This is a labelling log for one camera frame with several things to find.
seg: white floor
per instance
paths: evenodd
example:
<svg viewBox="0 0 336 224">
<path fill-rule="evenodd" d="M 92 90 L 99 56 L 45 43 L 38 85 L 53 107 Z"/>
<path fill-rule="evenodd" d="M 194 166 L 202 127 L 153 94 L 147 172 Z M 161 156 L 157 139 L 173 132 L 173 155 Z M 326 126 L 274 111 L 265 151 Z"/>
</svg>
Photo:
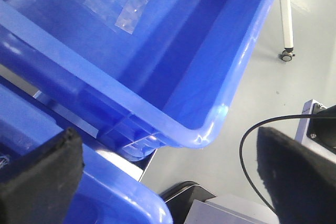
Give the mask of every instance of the white floor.
<svg viewBox="0 0 336 224">
<path fill-rule="evenodd" d="M 218 138 L 203 150 L 166 147 L 154 157 L 143 183 L 157 193 L 193 180 L 217 195 L 231 193 L 261 202 L 247 183 L 239 164 L 239 141 L 245 131 L 264 119 L 301 113 L 314 98 L 336 104 L 336 1 L 291 0 L 296 57 L 284 63 L 279 0 L 275 0 L 254 53 L 236 92 Z M 294 137 L 298 121 L 271 126 Z M 253 181 L 266 191 L 256 168 L 256 132 L 244 157 Z"/>
</svg>

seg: blue plastic surface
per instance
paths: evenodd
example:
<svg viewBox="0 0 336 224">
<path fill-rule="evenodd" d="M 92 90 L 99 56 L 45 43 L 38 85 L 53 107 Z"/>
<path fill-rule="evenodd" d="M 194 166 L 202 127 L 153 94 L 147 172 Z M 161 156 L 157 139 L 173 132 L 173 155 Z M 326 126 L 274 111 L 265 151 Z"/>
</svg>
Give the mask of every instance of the blue plastic surface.
<svg viewBox="0 0 336 224">
<path fill-rule="evenodd" d="M 10 161 L 63 130 L 38 108 L 41 104 L 24 99 L 27 96 L 0 78 L 0 153 Z M 83 157 L 84 174 L 64 224 L 172 223 L 165 203 L 154 192 L 87 145 L 83 145 Z"/>
<path fill-rule="evenodd" d="M 129 160 L 202 148 L 273 1 L 0 0 L 0 63 Z"/>
</svg>

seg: black cable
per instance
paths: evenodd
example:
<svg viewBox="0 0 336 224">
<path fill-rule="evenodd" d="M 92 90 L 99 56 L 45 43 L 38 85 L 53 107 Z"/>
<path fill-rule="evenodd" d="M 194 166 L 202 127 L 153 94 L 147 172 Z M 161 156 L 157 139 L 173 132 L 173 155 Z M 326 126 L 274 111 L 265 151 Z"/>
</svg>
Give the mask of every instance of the black cable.
<svg viewBox="0 0 336 224">
<path fill-rule="evenodd" d="M 282 121 L 282 120 L 288 120 L 288 119 L 313 119 L 313 118 L 315 118 L 315 119 L 336 119 L 336 115 L 319 115 L 319 114 L 306 114 L 306 115 L 304 115 L 304 114 L 301 114 L 301 115 L 284 115 L 284 116 L 278 116 L 276 118 L 267 119 L 267 120 L 264 120 L 264 121 L 262 121 L 260 123 L 255 124 L 254 126 L 252 126 L 251 128 L 249 128 L 246 131 L 246 133 L 244 134 L 242 140 L 240 141 L 240 145 L 239 145 L 239 159 L 240 159 L 240 165 L 241 165 L 241 168 L 243 169 L 244 175 L 245 175 L 246 179 L 248 180 L 248 182 L 250 183 L 250 185 L 253 188 L 253 190 L 259 196 L 259 198 L 275 214 L 277 214 L 277 213 L 276 213 L 274 207 L 262 196 L 262 194 L 259 192 L 259 190 L 257 189 L 257 187 L 254 185 L 254 183 L 252 182 L 250 176 L 248 175 L 248 173 L 246 171 L 246 167 L 245 167 L 245 163 L 244 163 L 244 159 L 243 159 L 243 146 L 244 146 L 245 139 L 247 138 L 247 136 L 253 130 L 255 130 L 256 128 L 259 128 L 260 126 L 263 126 L 264 124 L 267 124 L 267 123 L 277 122 L 277 121 Z"/>
</svg>

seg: caster wheel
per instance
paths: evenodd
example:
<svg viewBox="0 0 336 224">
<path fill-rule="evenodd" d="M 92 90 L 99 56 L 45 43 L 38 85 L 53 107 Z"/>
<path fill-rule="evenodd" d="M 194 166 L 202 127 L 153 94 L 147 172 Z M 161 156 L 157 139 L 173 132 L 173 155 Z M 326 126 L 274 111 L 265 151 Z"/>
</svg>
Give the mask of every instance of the caster wheel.
<svg viewBox="0 0 336 224">
<path fill-rule="evenodd" d="M 280 59 L 284 62 L 288 62 L 292 60 L 293 56 L 294 55 L 291 52 L 283 51 L 280 55 Z"/>
</svg>

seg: tape strip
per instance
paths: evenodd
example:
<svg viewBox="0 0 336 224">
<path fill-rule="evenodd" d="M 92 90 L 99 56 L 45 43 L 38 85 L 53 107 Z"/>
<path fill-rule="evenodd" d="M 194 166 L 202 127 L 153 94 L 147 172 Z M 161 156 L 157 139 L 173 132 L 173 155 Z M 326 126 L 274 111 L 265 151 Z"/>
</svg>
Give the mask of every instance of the tape strip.
<svg viewBox="0 0 336 224">
<path fill-rule="evenodd" d="M 129 34 L 133 34 L 148 2 L 149 0 L 127 0 L 115 25 Z"/>
</svg>

